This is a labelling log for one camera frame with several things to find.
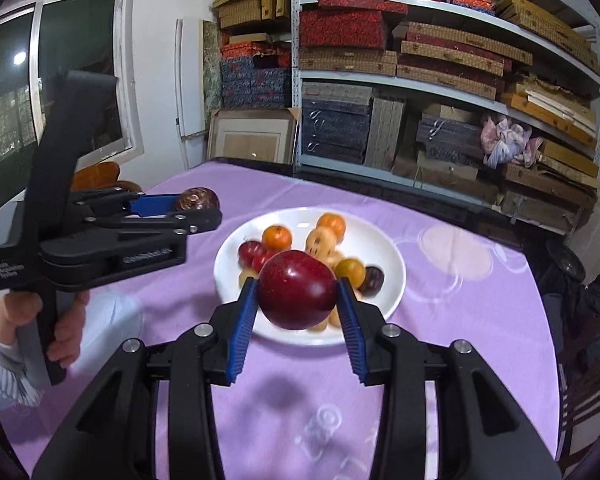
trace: decorative ball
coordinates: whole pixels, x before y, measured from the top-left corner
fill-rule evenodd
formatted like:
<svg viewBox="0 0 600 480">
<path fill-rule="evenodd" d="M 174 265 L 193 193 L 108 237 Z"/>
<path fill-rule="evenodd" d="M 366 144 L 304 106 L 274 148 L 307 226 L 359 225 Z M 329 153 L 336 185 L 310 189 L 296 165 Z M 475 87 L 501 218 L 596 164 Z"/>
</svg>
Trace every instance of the decorative ball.
<svg viewBox="0 0 600 480">
<path fill-rule="evenodd" d="M 176 209 L 178 211 L 220 209 L 220 200 L 208 187 L 192 187 L 176 199 Z"/>
</svg>

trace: wooden chair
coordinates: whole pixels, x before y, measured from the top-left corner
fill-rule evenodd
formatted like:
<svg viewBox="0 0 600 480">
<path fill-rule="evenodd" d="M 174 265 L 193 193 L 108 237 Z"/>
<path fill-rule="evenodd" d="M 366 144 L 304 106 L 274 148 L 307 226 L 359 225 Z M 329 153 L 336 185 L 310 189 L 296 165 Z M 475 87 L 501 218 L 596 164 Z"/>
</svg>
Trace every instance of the wooden chair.
<svg viewBox="0 0 600 480">
<path fill-rule="evenodd" d="M 101 162 L 88 166 L 74 175 L 71 191 L 82 191 L 85 189 L 108 189 L 110 187 L 121 187 L 128 191 L 142 191 L 142 188 L 127 180 L 118 180 L 120 167 L 116 162 Z"/>
<path fill-rule="evenodd" d="M 560 448 L 558 465 L 573 480 L 600 480 L 600 435 L 582 449 L 574 449 L 574 430 L 600 413 L 600 357 L 590 364 L 584 374 L 575 365 L 577 355 L 600 336 L 600 314 L 591 316 L 582 332 L 568 340 L 564 351 L 558 354 L 562 389 L 562 416 L 560 421 Z"/>
</svg>

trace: orange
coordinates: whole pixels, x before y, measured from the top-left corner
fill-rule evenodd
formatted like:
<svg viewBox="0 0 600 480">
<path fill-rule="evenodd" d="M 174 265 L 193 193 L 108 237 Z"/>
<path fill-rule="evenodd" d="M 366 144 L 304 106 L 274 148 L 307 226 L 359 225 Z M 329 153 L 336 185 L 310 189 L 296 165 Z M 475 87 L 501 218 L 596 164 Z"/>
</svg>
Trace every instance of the orange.
<svg viewBox="0 0 600 480">
<path fill-rule="evenodd" d="M 355 258 L 345 258 L 341 260 L 336 268 L 333 269 L 336 278 L 348 278 L 353 288 L 360 288 L 365 281 L 365 266 Z"/>
<path fill-rule="evenodd" d="M 264 229 L 262 243 L 272 251 L 286 251 L 291 248 L 291 231 L 282 225 L 272 225 Z"/>
<path fill-rule="evenodd" d="M 325 213 L 318 218 L 317 227 L 328 227 L 331 229 L 339 242 L 344 238 L 344 231 L 347 230 L 347 224 L 344 218 L 336 213 Z"/>
</svg>

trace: white plate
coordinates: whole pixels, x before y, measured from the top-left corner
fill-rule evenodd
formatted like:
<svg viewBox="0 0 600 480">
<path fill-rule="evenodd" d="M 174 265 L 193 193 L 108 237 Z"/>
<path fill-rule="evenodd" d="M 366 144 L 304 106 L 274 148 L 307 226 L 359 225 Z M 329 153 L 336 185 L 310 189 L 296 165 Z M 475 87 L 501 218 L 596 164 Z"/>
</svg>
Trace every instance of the white plate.
<svg viewBox="0 0 600 480">
<path fill-rule="evenodd" d="M 392 240 L 375 225 L 340 211 L 313 207 L 283 209 L 254 218 L 238 227 L 224 241 L 214 263 L 216 289 L 223 303 L 235 301 L 240 296 L 238 276 L 238 247 L 247 240 L 260 240 L 262 232 L 270 225 L 286 226 L 293 236 L 293 249 L 304 251 L 304 241 L 321 215 L 334 212 L 341 215 L 347 223 L 347 231 L 338 249 L 344 257 L 360 259 L 366 266 L 377 266 L 384 271 L 384 284 L 380 292 L 368 298 L 380 308 L 388 319 L 400 303 L 407 281 L 404 260 Z M 284 330 L 271 323 L 258 311 L 253 331 L 267 339 L 300 346 L 329 346 L 344 343 L 342 331 L 328 326 L 323 332 L 311 330 Z"/>
</svg>

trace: finger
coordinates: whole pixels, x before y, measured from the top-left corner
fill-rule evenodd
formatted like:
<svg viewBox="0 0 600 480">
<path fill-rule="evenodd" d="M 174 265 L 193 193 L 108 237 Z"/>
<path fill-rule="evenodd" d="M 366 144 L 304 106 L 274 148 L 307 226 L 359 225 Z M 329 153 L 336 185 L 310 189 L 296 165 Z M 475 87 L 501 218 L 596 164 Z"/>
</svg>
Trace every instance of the finger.
<svg viewBox="0 0 600 480">
<path fill-rule="evenodd" d="M 56 323 L 54 335 L 58 341 L 71 337 L 75 332 L 81 332 L 84 328 L 86 319 L 86 310 L 83 303 L 74 303 L 74 305 L 65 312 L 60 321 Z"/>
<path fill-rule="evenodd" d="M 80 338 L 75 337 L 69 341 L 53 341 L 46 350 L 46 357 L 52 361 L 61 361 L 80 353 Z"/>
<path fill-rule="evenodd" d="M 80 350 L 78 350 L 78 353 L 76 355 L 67 357 L 66 359 L 62 359 L 60 361 L 60 366 L 62 368 L 68 368 L 70 365 L 74 364 L 78 360 L 78 357 L 80 357 Z"/>
<path fill-rule="evenodd" d="M 15 326 L 26 325 L 42 310 L 42 299 L 35 292 L 8 292 L 3 301 L 6 318 Z"/>
</svg>

